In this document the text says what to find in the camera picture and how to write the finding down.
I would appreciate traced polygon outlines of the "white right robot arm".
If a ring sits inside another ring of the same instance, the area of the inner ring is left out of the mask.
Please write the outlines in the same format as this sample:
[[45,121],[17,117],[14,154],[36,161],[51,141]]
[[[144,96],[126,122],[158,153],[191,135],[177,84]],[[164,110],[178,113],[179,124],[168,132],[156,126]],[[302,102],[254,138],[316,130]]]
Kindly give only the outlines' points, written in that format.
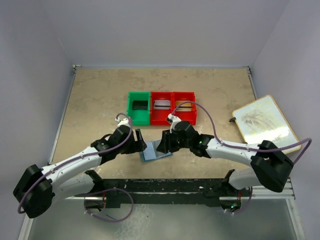
[[189,149],[198,157],[225,159],[246,165],[246,169],[232,170],[222,183],[222,190],[228,196],[254,186],[281,193],[294,167],[293,161],[271,141],[264,140],[257,145],[230,141],[220,143],[213,135],[198,133],[187,121],[180,121],[169,130],[164,130],[156,148],[164,154],[180,149]]

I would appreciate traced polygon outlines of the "blue leather card holder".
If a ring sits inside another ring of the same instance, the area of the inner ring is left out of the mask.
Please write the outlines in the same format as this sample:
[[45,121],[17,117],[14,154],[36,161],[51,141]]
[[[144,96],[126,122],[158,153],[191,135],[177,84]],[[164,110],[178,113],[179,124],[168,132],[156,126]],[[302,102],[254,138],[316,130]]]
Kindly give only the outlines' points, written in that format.
[[146,149],[140,153],[140,159],[142,163],[157,161],[173,155],[172,152],[162,153],[157,151],[157,147],[159,146],[160,142],[160,139],[146,142]]

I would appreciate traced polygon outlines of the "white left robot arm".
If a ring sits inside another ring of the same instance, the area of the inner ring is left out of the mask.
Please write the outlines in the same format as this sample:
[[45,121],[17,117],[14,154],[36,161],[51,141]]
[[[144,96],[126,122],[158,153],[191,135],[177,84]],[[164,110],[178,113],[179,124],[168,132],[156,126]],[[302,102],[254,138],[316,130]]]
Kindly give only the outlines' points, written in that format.
[[146,147],[139,129],[121,125],[112,134],[104,135],[61,162],[44,167],[29,166],[13,190],[19,202],[18,213],[33,219],[59,200],[77,195],[98,196],[106,185],[94,168],[119,154],[142,152]]

